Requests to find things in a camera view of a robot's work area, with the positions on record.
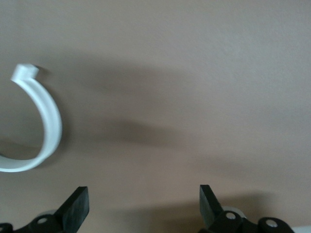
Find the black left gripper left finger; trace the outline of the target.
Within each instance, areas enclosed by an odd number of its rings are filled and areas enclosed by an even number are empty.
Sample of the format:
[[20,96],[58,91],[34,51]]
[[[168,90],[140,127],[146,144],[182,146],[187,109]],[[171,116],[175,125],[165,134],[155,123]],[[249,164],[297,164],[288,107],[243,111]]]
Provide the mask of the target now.
[[76,233],[89,213],[89,195],[86,186],[78,187],[54,214],[34,218],[19,229],[10,223],[1,223],[2,233]]

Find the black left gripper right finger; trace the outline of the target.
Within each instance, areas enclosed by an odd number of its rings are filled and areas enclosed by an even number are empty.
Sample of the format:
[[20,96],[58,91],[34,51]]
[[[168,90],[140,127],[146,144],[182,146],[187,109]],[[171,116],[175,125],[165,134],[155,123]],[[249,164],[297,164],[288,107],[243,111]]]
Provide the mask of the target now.
[[224,210],[211,187],[201,185],[199,190],[200,213],[205,227],[201,233],[292,233],[283,220],[263,217],[257,223],[249,221],[235,210]]

